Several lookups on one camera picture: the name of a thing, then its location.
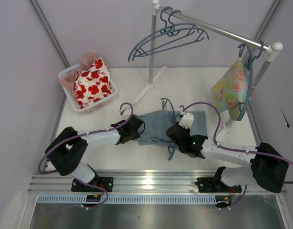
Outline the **light blue denim skirt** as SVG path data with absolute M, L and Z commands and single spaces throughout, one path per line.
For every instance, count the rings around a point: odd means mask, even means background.
M 204 111 L 191 112 L 194 116 L 194 122 L 190 129 L 190 135 L 207 136 L 206 113 Z M 137 139 L 140 146 L 155 145 L 168 146 L 172 141 L 166 135 L 166 131 L 173 123 L 171 122 L 171 113 L 169 111 L 155 111 L 143 114 L 140 118 L 145 123 L 145 129 Z

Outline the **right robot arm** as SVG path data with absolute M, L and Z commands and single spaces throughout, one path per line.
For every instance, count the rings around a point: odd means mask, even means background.
M 259 146 L 222 146 L 203 135 L 190 135 L 189 129 L 172 125 L 166 135 L 180 152 L 192 158 L 217 159 L 236 164 L 234 168 L 217 169 L 214 182 L 228 187 L 258 185 L 261 188 L 280 193 L 282 191 L 289 163 L 268 143 Z

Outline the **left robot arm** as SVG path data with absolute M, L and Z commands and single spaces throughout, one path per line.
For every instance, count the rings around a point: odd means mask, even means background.
M 145 122 L 137 115 L 111 124 L 105 130 L 79 133 L 73 127 L 65 128 L 45 151 L 47 160 L 54 166 L 50 174 L 71 176 L 73 192 L 111 192 L 112 178 L 100 177 L 96 171 L 82 161 L 86 150 L 102 146 L 125 144 L 138 139 L 145 130 Z

